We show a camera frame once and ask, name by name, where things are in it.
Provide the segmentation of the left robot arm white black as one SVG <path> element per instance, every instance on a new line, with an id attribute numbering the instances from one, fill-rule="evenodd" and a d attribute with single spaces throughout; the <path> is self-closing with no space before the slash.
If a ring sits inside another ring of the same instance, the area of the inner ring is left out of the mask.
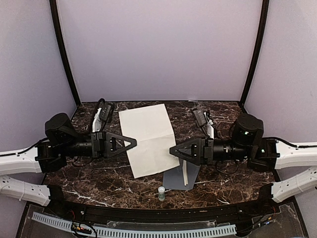
<path id="1" fill-rule="evenodd" d="M 112 158 L 137 146 L 134 138 L 102 131 L 105 119 L 90 133 L 78 133 L 67 114 L 59 113 L 45 123 L 46 137 L 34 145 L 0 155 L 0 193 L 18 200 L 49 206 L 66 216 L 70 206 L 57 185 L 38 185 L 12 178 L 22 173 L 51 173 L 67 165 L 68 157 Z"/>

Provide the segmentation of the grey envelope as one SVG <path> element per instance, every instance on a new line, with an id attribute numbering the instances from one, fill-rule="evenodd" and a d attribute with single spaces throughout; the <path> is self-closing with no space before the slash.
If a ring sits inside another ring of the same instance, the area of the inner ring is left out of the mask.
<path id="1" fill-rule="evenodd" d="M 179 166 L 163 173 L 163 187 L 171 190 L 192 190 L 201 166 L 187 162 L 188 185 L 184 186 L 182 172 L 183 160 L 179 159 L 179 163 Z"/>

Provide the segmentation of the beige letter paper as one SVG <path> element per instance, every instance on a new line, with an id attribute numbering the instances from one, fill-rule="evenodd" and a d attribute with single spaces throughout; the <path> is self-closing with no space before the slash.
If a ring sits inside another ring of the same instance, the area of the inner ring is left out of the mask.
<path id="1" fill-rule="evenodd" d="M 183 172 L 184 186 L 187 186 L 188 185 L 188 170 L 187 170 L 187 161 L 185 160 L 183 160 L 182 172 Z"/>

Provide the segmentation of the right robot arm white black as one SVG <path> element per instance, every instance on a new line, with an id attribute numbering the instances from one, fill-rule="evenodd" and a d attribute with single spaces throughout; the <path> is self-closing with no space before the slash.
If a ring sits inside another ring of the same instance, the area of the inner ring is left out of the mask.
<path id="1" fill-rule="evenodd" d="M 257 172 L 273 172 L 290 167 L 307 169 L 286 180 L 275 181 L 260 188 L 253 211 L 263 215 L 272 201 L 285 199 L 316 187 L 317 144 L 290 143 L 277 137 L 264 137 L 264 123 L 250 114 L 241 114 L 233 124 L 229 140 L 210 137 L 188 139 L 170 148 L 171 155 L 195 165 L 216 165 L 220 161 L 247 161 Z"/>

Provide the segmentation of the beige lined letter sheet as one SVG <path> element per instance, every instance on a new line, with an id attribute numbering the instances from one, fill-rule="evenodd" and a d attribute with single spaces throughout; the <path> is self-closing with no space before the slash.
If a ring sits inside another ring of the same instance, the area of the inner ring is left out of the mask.
<path id="1" fill-rule="evenodd" d="M 127 151 L 134 178 L 180 165 L 179 159 L 169 152 L 176 141 L 165 104 L 121 111 L 119 120 L 122 135 L 137 141 L 137 146 Z"/>

